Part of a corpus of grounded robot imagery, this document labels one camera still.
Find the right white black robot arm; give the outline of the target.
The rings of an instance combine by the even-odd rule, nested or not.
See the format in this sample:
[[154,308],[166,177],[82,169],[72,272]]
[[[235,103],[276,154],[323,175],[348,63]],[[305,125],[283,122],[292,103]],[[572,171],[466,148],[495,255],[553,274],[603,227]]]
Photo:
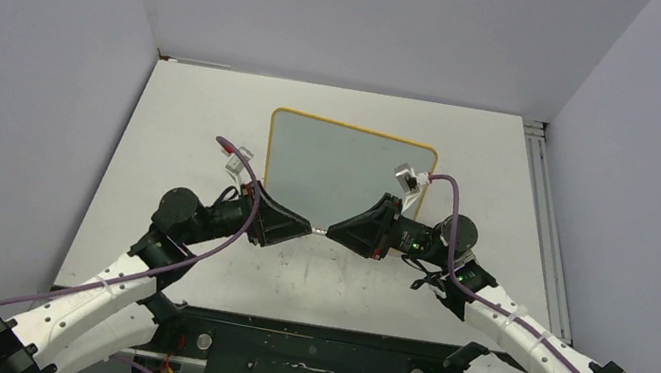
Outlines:
[[428,286],[460,321],[479,330],[514,360],[510,365],[481,345],[466,345],[445,360],[443,373],[626,373],[577,352],[515,303],[475,259],[477,227],[466,216],[427,226],[403,215],[402,200],[384,194],[374,207],[327,229],[327,238],[367,259],[397,250],[415,268],[434,271],[413,282]]

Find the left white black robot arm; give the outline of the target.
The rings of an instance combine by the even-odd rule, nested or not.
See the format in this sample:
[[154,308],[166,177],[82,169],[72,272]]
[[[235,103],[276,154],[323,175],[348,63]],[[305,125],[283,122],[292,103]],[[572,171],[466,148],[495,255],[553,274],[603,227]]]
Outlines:
[[43,306],[0,316],[0,373],[78,373],[127,348],[167,350],[178,337],[179,311],[163,290],[197,262],[191,245],[246,235],[268,246],[310,233],[307,219],[262,186],[244,185],[238,198],[211,206],[190,189],[171,189],[127,253]]

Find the white green marker pen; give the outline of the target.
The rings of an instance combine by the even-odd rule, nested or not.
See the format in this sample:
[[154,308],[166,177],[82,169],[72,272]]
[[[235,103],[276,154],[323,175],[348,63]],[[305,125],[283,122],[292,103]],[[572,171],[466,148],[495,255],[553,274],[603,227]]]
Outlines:
[[312,234],[314,234],[314,235],[320,235],[320,236],[327,236],[328,235],[327,230],[321,229],[321,228],[313,227],[313,228],[311,228],[311,231],[312,231]]

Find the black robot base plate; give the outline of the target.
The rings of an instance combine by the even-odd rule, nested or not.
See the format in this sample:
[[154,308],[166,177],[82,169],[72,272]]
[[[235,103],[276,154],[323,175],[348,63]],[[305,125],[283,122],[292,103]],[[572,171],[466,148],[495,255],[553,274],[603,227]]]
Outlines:
[[177,373],[455,373],[455,345],[186,307],[136,354]]

